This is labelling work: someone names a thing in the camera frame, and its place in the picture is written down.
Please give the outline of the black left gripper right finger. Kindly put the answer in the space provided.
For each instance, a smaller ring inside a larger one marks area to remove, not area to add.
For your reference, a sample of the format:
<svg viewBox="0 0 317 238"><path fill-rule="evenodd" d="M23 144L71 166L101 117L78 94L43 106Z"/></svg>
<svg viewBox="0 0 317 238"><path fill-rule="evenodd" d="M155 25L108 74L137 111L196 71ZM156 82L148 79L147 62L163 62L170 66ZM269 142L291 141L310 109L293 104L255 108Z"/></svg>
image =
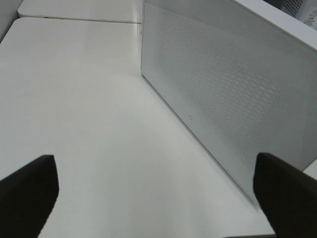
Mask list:
<svg viewBox="0 0 317 238"><path fill-rule="evenodd" d="M278 238L317 236L317 181L270 153L256 158L253 191Z"/></svg>

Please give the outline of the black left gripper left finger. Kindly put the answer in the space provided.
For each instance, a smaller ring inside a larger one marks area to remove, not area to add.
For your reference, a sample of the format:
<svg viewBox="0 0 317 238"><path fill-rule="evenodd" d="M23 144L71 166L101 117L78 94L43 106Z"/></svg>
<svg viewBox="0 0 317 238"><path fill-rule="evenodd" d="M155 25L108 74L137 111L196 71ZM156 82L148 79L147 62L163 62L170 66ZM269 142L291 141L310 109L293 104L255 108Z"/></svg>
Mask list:
<svg viewBox="0 0 317 238"><path fill-rule="evenodd" d="M59 194L54 155L42 155L0 180L0 236L37 238Z"/></svg>

